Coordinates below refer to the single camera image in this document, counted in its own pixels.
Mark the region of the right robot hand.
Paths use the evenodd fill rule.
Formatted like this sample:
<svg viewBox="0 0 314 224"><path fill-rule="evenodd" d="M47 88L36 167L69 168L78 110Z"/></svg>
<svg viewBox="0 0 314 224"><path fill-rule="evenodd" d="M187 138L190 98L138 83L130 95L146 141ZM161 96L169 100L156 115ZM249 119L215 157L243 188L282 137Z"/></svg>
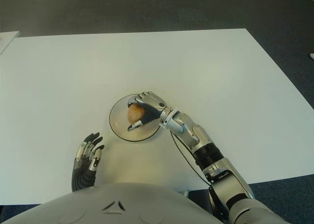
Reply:
<svg viewBox="0 0 314 224"><path fill-rule="evenodd" d="M135 130L143 125L150 123L156 119L159 119L162 112L167 108L166 102L154 94L153 92L142 92L137 94L136 97L132 97L128 100L128 108L132 104L138 104L144 108L144 115L128 127L128 131Z"/></svg>

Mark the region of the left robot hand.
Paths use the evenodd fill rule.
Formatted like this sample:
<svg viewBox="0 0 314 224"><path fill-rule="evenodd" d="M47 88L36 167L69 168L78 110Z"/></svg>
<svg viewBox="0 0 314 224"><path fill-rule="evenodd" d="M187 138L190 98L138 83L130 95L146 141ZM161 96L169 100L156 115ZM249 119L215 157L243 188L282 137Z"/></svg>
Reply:
<svg viewBox="0 0 314 224"><path fill-rule="evenodd" d="M105 147L99 145L102 140L99 132L91 133L78 147L72 170L72 192L94 186L102 150Z"/></svg>

